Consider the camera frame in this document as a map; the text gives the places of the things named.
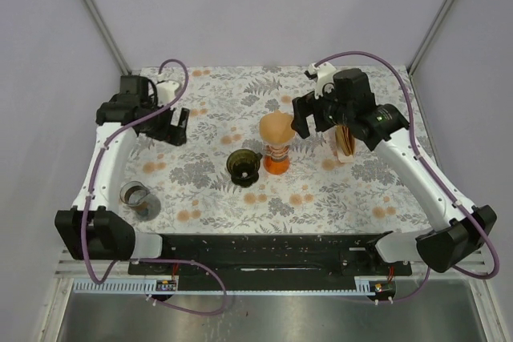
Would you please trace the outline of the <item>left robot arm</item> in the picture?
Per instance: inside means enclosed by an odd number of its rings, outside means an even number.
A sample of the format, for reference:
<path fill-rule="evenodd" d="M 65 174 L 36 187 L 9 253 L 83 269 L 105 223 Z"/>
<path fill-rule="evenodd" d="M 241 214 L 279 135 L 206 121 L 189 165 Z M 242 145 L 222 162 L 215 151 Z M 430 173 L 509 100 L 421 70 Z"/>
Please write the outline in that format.
<path fill-rule="evenodd" d="M 172 269 L 174 255 L 157 234 L 137 232 L 119 216 L 119 193 L 129 155 L 139 135 L 182 146 L 186 143 L 188 109 L 172 124 L 170 102 L 183 87 L 159 75 L 153 82 L 124 75 L 119 92 L 96 111 L 95 149 L 83 185 L 69 210 L 59 210 L 55 227 L 74 260 L 146 258 L 157 274 Z"/>

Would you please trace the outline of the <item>orange coffee filter box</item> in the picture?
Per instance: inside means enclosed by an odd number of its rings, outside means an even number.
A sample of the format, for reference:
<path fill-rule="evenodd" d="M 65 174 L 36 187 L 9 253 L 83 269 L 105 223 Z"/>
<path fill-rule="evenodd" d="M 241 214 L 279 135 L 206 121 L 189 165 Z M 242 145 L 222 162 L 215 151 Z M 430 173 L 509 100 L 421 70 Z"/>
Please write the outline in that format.
<path fill-rule="evenodd" d="M 330 134 L 333 153 L 339 163 L 352 163 L 356 153 L 356 139 L 346 126 L 337 125 Z"/>

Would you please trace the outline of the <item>brown paper coffee filter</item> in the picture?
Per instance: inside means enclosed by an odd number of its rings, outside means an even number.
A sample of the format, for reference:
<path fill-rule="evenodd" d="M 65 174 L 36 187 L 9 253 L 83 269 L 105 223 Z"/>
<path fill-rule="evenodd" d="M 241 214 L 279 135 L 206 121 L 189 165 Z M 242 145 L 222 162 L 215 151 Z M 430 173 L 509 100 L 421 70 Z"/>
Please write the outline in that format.
<path fill-rule="evenodd" d="M 291 127 L 292 121 L 292 115 L 280 111 L 263 116 L 259 123 L 261 138 L 271 144 L 287 143 L 295 135 Z"/>

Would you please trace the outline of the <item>green glass dripper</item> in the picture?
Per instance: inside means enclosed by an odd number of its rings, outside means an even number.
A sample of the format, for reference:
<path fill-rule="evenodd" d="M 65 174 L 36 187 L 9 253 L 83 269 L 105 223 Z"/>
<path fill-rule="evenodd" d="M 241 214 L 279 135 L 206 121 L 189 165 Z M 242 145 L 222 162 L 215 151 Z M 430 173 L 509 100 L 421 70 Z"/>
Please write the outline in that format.
<path fill-rule="evenodd" d="M 250 187 L 259 179 L 262 154 L 249 149 L 239 149 L 229 155 L 226 168 L 232 182 L 238 187 Z"/>

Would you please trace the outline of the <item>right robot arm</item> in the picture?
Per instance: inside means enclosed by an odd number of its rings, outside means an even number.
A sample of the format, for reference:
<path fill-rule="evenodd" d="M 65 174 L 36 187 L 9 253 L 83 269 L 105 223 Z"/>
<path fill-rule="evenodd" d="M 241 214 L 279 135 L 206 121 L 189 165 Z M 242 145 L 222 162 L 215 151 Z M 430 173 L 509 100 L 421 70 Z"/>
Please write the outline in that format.
<path fill-rule="evenodd" d="M 338 70 L 325 62 L 310 65 L 305 75 L 316 86 L 293 100 L 291 127 L 303 139 L 310 135 L 309 116 L 320 132 L 348 127 L 395 171 L 430 224 L 425 231 L 381 235 L 364 256 L 370 272 L 381 275 L 394 262 L 418 257 L 443 273 L 484 245 L 497 220 L 495 211 L 488 205 L 476 206 L 448 180 L 417 143 L 412 119 L 391 104 L 377 104 L 366 73 L 358 68 Z"/>

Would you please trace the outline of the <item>clear glass dripper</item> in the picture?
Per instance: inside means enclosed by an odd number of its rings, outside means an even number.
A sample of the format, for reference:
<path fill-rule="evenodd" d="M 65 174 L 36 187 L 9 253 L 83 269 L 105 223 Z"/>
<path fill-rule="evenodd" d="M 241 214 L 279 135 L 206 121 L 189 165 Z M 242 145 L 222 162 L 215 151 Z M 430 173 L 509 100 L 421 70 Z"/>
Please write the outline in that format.
<path fill-rule="evenodd" d="M 289 143 L 295 136 L 290 126 L 270 126 L 260 129 L 261 138 L 265 144 L 265 151 L 289 150 Z"/>

